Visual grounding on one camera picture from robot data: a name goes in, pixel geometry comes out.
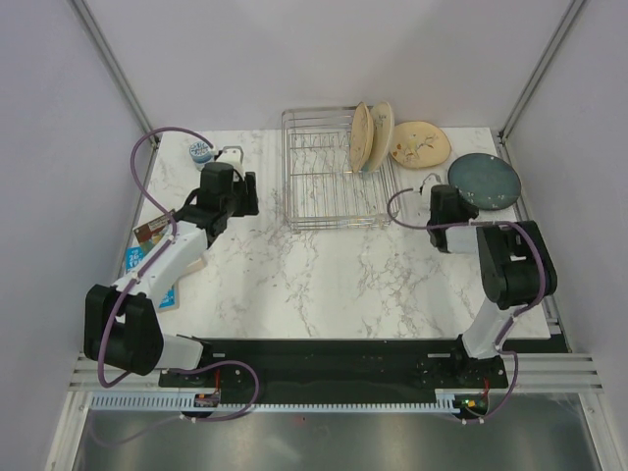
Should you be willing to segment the dark teal plate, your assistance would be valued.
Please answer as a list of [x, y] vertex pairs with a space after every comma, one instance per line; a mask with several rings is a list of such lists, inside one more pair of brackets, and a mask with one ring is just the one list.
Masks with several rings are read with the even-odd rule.
[[498, 211], [512, 206], [521, 196], [518, 174], [505, 161], [487, 153], [468, 153], [455, 159], [447, 182], [480, 210]]

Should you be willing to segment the blue and cream plate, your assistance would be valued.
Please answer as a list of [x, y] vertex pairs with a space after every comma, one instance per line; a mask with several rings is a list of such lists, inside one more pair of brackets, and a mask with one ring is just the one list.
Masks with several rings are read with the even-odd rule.
[[388, 157], [395, 126], [393, 107], [387, 101], [372, 107], [370, 114], [374, 122], [374, 133], [371, 153], [362, 167], [362, 171], [366, 173], [379, 170]]

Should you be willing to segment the cream plate with yellow bird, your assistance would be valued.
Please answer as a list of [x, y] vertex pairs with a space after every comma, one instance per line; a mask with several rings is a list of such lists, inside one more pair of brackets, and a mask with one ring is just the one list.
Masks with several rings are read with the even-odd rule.
[[373, 143], [374, 122], [368, 106], [360, 102], [354, 112], [350, 132], [349, 165], [359, 172], [368, 160]]

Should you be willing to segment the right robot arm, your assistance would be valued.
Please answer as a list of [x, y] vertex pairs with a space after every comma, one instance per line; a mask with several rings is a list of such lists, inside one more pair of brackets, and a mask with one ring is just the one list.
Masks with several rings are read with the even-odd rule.
[[479, 313], [461, 335], [465, 352], [448, 364], [451, 378], [464, 387], [484, 376], [483, 360], [500, 353], [523, 313], [557, 288], [557, 274], [536, 222], [483, 223], [478, 216], [479, 209], [457, 188], [431, 188], [431, 244], [443, 253], [477, 255], [485, 294]]

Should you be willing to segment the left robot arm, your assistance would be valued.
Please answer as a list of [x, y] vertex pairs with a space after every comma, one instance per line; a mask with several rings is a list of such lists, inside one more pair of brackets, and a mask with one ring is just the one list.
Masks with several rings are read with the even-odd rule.
[[259, 214], [256, 174], [231, 162], [210, 162], [200, 186], [170, 213], [171, 232], [141, 262], [110, 286], [93, 286], [85, 299], [83, 352], [97, 362], [98, 381], [111, 388], [106, 365], [123, 375], [145, 376], [157, 368], [181, 369], [195, 386], [215, 375], [215, 362], [197, 340], [165, 335], [156, 309], [187, 267], [201, 258], [231, 217]]

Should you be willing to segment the small blue-lidded jar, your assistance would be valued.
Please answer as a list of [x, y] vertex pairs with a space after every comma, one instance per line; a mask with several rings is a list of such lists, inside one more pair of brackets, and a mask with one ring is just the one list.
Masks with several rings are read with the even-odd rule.
[[206, 164], [215, 160], [218, 150], [211, 143], [197, 140], [189, 146], [188, 154], [196, 169], [201, 171]]

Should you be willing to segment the cream plate with blue bird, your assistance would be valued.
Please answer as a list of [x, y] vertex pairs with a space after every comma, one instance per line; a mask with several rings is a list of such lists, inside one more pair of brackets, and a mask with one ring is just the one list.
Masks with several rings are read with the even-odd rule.
[[390, 154], [406, 169], [436, 167], [447, 160], [450, 152], [447, 136], [431, 123], [415, 121], [394, 127]]

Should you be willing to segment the brown and yellow book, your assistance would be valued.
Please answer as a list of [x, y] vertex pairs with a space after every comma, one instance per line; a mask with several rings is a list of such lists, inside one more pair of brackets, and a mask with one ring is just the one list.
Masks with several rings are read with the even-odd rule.
[[148, 252], [168, 232], [169, 227], [169, 217], [162, 215], [134, 228], [133, 235], [142, 250]]

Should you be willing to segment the blue paperback book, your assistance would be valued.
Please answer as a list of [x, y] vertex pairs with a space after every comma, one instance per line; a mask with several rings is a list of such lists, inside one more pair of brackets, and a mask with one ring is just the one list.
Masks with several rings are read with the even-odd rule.
[[[144, 253], [139, 246], [132, 246], [126, 250], [125, 255], [125, 273], [132, 271], [144, 258]], [[158, 313], [175, 310], [180, 307], [179, 284], [182, 278], [192, 275], [206, 266], [203, 258], [199, 258], [191, 263], [183, 271], [182, 276], [171, 286], [166, 292], [163, 300], [156, 309]]]

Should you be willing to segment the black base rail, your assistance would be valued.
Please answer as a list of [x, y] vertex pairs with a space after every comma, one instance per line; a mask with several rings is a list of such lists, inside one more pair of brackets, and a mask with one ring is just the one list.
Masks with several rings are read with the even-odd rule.
[[225, 404], [393, 404], [438, 390], [505, 389], [500, 357], [475, 360], [460, 340], [204, 340], [214, 371], [163, 373], [162, 388], [218, 387]]

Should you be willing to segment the aluminium frame profile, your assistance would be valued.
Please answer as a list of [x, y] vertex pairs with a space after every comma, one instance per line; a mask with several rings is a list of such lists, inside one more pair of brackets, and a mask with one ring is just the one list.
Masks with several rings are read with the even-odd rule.
[[110, 79], [129, 108], [134, 121], [144, 133], [152, 131], [153, 126], [141, 106], [101, 26], [90, 9], [88, 2], [84, 0], [69, 0], [68, 3], [77, 15], [81, 26], [85, 30], [89, 41], [107, 70]]

